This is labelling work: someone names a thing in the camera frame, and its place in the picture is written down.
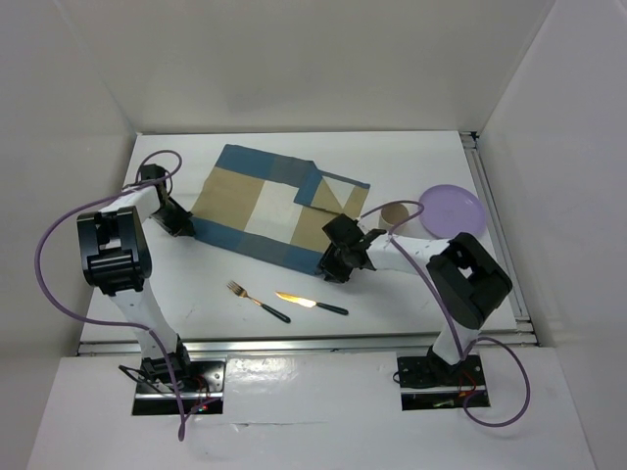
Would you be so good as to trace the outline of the beige paper cup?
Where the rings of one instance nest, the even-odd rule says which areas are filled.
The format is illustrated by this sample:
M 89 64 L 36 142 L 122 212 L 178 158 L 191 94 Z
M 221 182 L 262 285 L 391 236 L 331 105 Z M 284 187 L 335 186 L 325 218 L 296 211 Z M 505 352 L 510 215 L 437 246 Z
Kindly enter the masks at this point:
M 391 230 L 397 224 L 403 222 L 410 216 L 407 207 L 403 203 L 386 205 L 379 212 L 378 227 Z

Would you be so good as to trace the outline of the gold knife green handle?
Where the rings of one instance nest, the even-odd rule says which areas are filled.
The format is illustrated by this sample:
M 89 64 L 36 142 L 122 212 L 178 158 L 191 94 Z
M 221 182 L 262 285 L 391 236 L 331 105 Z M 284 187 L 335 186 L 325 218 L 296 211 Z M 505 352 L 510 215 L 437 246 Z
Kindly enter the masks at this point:
M 303 297 L 299 297 L 299 296 L 295 296 L 295 295 L 291 295 L 288 293 L 284 293 L 284 292 L 275 292 L 275 295 L 285 301 L 285 302 L 289 302 L 291 304 L 295 304 L 298 306 L 302 306 L 302 307 L 306 307 L 306 308 L 321 308 L 336 314 L 340 314 L 340 315 L 344 315 L 347 316 L 349 315 L 349 311 L 343 307 L 339 307 L 337 305 L 329 305 L 329 304 L 324 304 L 324 303 L 320 303 L 320 302 L 316 302 L 314 300 L 310 300 L 310 299 L 306 299 Z

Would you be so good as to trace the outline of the blue beige checked placemat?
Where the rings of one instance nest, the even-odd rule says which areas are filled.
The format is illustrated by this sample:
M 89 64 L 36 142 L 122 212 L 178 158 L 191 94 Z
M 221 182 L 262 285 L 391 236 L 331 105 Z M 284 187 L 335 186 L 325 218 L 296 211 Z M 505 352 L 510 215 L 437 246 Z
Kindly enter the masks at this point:
M 314 275 L 329 246 L 322 227 L 357 218 L 369 188 L 313 161 L 227 144 L 191 210 L 195 238 Z

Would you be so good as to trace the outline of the gold fork green handle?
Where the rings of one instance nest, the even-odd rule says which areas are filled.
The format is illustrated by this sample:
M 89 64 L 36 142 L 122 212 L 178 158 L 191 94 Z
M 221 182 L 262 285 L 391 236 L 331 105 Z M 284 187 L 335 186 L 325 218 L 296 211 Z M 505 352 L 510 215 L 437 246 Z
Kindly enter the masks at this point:
M 267 305 L 259 300 L 257 300 L 256 298 L 252 297 L 248 291 L 246 289 L 244 289 L 241 285 L 239 285 L 238 283 L 234 282 L 234 281 L 229 281 L 227 283 L 227 288 L 238 298 L 242 298 L 242 299 L 247 299 L 249 301 L 251 301 L 252 303 L 254 303 L 256 306 L 262 308 L 264 311 L 266 311 L 267 313 L 271 314 L 272 316 L 274 316 L 275 318 L 277 318 L 278 320 L 282 321 L 283 323 L 286 324 L 290 324 L 291 323 L 291 318 L 280 312 L 279 310 L 277 310 L 276 308 L 273 308 L 270 305 Z

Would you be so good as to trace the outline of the purple plastic plate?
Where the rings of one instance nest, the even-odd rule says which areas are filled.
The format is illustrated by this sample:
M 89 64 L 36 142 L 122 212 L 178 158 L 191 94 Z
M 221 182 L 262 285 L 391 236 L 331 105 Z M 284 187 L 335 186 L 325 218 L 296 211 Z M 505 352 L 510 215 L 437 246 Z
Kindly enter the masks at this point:
M 419 202 L 424 208 L 420 223 L 437 238 L 452 239 L 460 232 L 481 237 L 486 231 L 487 215 L 482 203 L 462 187 L 432 186 L 422 193 Z

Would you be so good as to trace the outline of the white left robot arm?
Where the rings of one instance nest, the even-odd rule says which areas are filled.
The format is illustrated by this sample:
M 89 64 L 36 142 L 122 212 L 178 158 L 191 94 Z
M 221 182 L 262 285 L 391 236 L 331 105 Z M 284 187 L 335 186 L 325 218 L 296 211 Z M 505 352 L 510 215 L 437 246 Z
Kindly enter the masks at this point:
M 151 218 L 168 235 L 193 236 L 191 212 L 155 186 L 132 189 L 76 221 L 83 275 L 136 330 L 145 374 L 180 391 L 193 366 L 180 336 L 169 326 L 150 285 L 152 257 L 142 228 Z

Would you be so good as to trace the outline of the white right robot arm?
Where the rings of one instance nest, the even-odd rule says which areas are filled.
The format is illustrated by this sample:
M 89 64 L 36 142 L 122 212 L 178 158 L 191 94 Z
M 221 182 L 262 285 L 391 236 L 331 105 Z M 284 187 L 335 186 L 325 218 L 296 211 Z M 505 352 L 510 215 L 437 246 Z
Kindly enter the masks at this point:
M 380 228 L 362 231 L 344 214 L 322 227 L 329 246 L 317 271 L 328 282 L 346 283 L 356 269 L 389 270 L 422 279 L 443 311 L 446 326 L 430 348 L 427 371 L 439 384 L 461 372 L 489 316 L 512 289 L 512 282 L 481 243 L 460 232 L 452 239 L 427 240 Z

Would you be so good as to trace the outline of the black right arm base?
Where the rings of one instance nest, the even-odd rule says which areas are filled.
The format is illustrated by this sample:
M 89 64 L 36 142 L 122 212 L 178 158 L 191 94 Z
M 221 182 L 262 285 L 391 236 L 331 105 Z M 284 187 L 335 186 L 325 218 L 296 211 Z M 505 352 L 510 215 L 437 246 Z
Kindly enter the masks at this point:
M 399 386 L 403 411 L 489 407 L 490 399 L 478 354 L 454 368 L 430 355 L 399 356 L 392 380 Z

